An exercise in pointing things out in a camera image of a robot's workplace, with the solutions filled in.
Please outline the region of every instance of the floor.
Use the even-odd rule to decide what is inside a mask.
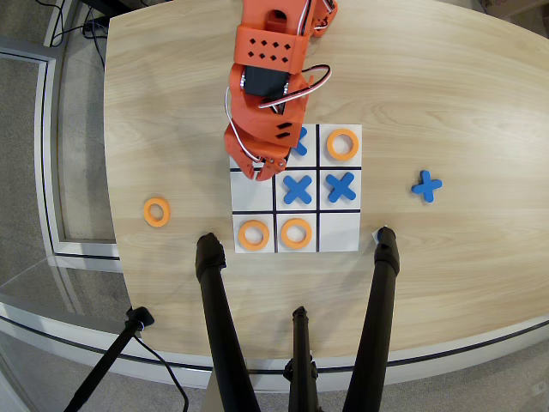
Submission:
[[[157,3],[161,0],[144,0]],[[446,0],[483,12],[476,0]],[[139,5],[138,0],[128,3]],[[52,10],[34,0],[0,1],[0,35],[41,44]],[[79,10],[83,21],[87,9]],[[510,19],[546,37],[539,11]],[[106,43],[100,40],[105,56]],[[45,260],[33,169],[37,69],[0,59],[0,294],[62,311],[122,322],[130,306],[121,274],[59,270]],[[103,70],[93,41],[69,36],[59,105],[59,176],[65,237],[114,240],[103,143]],[[34,410],[60,410],[89,367],[58,358],[0,333],[7,367]],[[389,385],[383,411],[549,412],[549,341],[455,373]],[[114,397],[108,394],[117,393]],[[192,411],[203,391],[189,390]],[[262,410],[287,410],[287,395],[260,394]],[[319,395],[324,410],[341,410],[345,392]],[[180,410],[173,385],[110,373],[83,410]]]

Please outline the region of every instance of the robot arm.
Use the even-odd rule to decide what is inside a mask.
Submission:
[[[333,0],[244,0],[225,96],[225,146],[248,179],[254,179],[254,163],[264,162],[257,180],[286,168],[299,142],[308,94],[331,75],[326,64],[303,69],[309,39],[321,37],[336,13]],[[319,81],[305,80],[305,73],[318,70],[325,71]]]

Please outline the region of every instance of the blue x piece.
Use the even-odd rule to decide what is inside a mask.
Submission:
[[[292,176],[286,176],[283,181],[284,185],[288,186],[290,189],[284,196],[285,204],[290,204],[298,197],[305,204],[309,204],[311,202],[311,195],[307,193],[307,186],[312,183],[311,176],[304,176],[299,182],[296,182]]]
[[[349,200],[354,200],[357,194],[349,188],[349,185],[354,180],[354,175],[350,172],[345,173],[343,179],[339,180],[336,176],[329,174],[326,177],[326,181],[334,186],[334,189],[330,192],[328,200],[331,203],[335,203],[341,196],[346,197]]]
[[[305,127],[302,127],[301,132],[299,133],[298,147],[295,148],[295,151],[298,152],[298,155],[300,156],[305,156],[307,154],[307,148],[301,142],[301,139],[303,139],[306,134],[307,134],[307,129]]]
[[[423,198],[426,202],[433,203],[435,200],[435,195],[433,192],[436,189],[443,187],[443,181],[437,179],[431,180],[431,174],[426,170],[422,170],[420,176],[421,184],[412,186],[412,192],[416,195],[423,194]]]

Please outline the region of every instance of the white game board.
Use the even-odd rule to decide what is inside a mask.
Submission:
[[[240,172],[236,162],[231,159],[232,226],[236,253],[357,251],[359,249],[362,125],[304,124],[303,127],[306,134],[299,141],[305,146],[306,153],[303,148],[292,149],[287,169],[270,180],[258,182],[247,179]],[[337,129],[349,129],[359,139],[358,153],[348,161],[336,160],[327,150],[328,137]],[[334,148],[338,153],[347,153],[350,149],[348,139],[342,136],[337,137]],[[334,186],[327,182],[327,177],[331,174],[338,180],[342,180],[347,173],[353,175],[353,181],[342,187],[351,189],[356,197],[350,200],[342,195],[334,203],[330,202],[329,195]],[[311,197],[309,203],[304,202],[301,197],[296,197],[290,204],[285,203],[285,196],[292,191],[284,182],[286,176],[290,176],[294,182],[298,183],[305,176],[311,178],[311,183],[305,189],[306,194]],[[305,200],[309,200],[302,191],[293,193],[299,193],[305,197]],[[284,223],[293,218],[307,221],[312,231],[311,242],[298,250],[287,247],[280,236]],[[249,251],[238,241],[238,231],[247,221],[260,221],[267,225],[268,242],[259,251]],[[287,232],[288,237],[294,241],[300,241],[304,234],[303,230],[297,227],[290,228]],[[246,238],[251,243],[258,243],[262,236],[256,229],[248,229]]]

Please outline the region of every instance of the orange ring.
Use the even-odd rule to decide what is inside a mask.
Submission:
[[[293,226],[299,226],[305,229],[305,237],[303,238],[303,240],[299,242],[294,242],[293,240],[288,238],[288,229]],[[304,247],[309,245],[309,243],[311,242],[311,238],[312,238],[311,225],[307,221],[304,221],[303,219],[290,219],[289,221],[284,223],[284,226],[282,226],[281,236],[282,236],[282,241],[286,246],[292,249],[303,249]]]
[[[261,230],[263,234],[263,239],[259,243],[251,243],[246,238],[246,230],[255,227],[256,229]],[[265,223],[262,221],[247,221],[244,225],[238,230],[238,241],[240,245],[248,251],[260,251],[268,242],[268,228]]]
[[[162,209],[162,218],[156,219],[151,215],[151,207],[156,204]],[[162,197],[152,197],[145,202],[145,207],[143,208],[143,214],[145,215],[145,220],[152,227],[163,227],[170,220],[170,205]]]
[[[351,150],[345,154],[337,153],[334,148],[335,138],[339,135],[348,136],[353,144]],[[328,152],[337,161],[350,161],[359,152],[359,139],[357,138],[357,135],[349,129],[338,129],[329,134],[328,141],[326,141],[326,146],[328,147]]]

